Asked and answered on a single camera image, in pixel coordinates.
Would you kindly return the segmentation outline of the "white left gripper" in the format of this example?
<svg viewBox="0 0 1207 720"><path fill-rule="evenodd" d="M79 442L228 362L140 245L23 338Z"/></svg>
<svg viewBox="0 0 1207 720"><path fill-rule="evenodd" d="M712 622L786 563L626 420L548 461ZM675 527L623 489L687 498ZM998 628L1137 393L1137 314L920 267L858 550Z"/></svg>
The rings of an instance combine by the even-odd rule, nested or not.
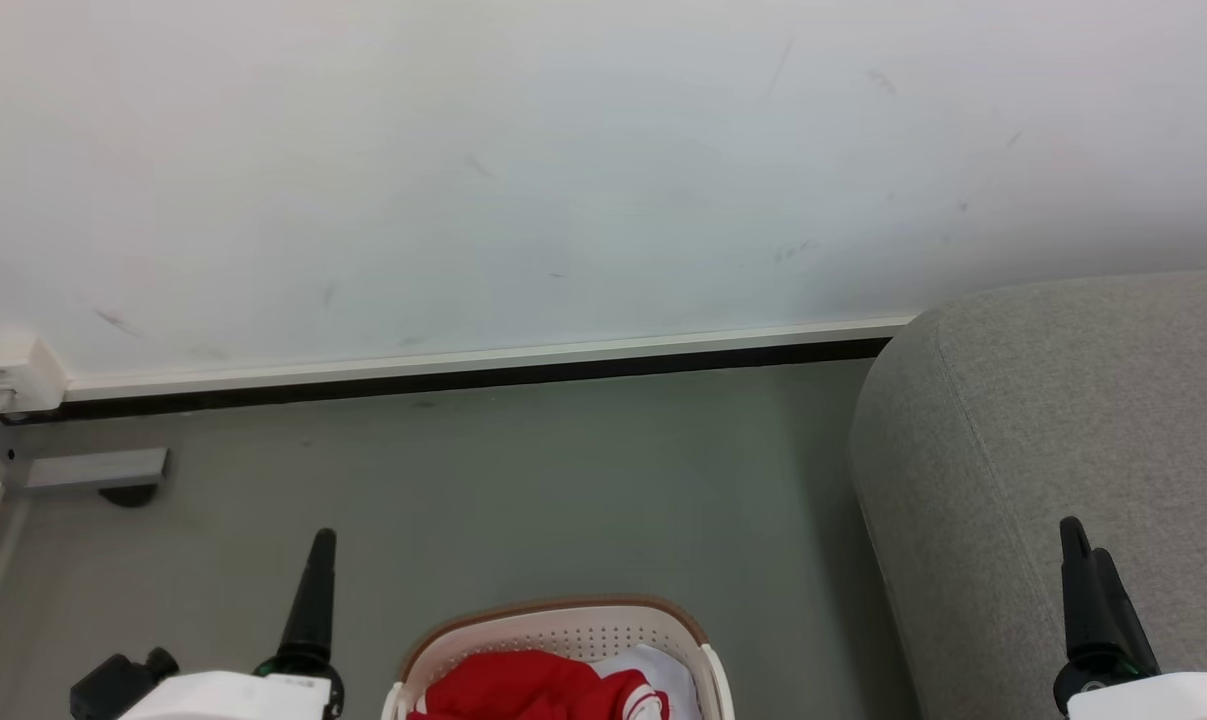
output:
<svg viewBox="0 0 1207 720"><path fill-rule="evenodd" d="M303 564L279 651L251 673L206 671L161 681L150 719L338 719L344 683L332 660L334 529L317 529Z"/></svg>

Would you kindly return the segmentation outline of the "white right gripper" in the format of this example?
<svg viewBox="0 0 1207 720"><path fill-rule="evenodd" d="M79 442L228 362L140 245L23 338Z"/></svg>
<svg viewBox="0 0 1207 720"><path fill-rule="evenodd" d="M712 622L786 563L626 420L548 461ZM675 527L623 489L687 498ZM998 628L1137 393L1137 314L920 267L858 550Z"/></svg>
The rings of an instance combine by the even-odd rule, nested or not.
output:
<svg viewBox="0 0 1207 720"><path fill-rule="evenodd" d="M1086 529L1074 516L1061 520L1059 529L1069 660L1054 680L1054 701L1061 715L1207 719L1207 673L1155 674L1161 667L1110 552L1106 548L1094 551ZM1103 596L1127 655L1097 651L1103 646Z"/></svg>

